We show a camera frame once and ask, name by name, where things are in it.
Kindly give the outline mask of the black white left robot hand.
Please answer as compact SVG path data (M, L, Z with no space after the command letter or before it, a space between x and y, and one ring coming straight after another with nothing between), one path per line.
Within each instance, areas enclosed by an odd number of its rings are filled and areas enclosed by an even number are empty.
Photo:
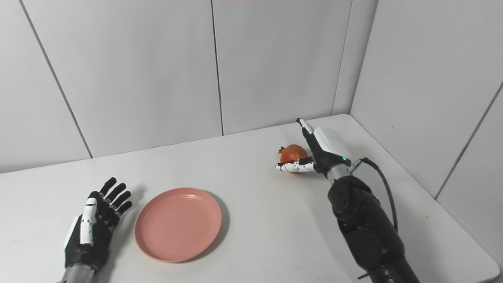
M132 194L126 188L126 184L118 184L112 177L101 190L90 193L65 243L66 269L84 265L92 272L99 272L104 267L110 256L113 233L121 217L132 207Z

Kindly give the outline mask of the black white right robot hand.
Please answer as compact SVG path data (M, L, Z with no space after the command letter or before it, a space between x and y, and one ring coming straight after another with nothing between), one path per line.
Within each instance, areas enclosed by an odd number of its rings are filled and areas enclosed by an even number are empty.
M351 153L338 133L328 128L314 128L302 118L297 118L296 122L302 128L302 134L312 155L277 163L276 170L288 173L317 172L325 176L330 184L351 175L349 172L352 164Z

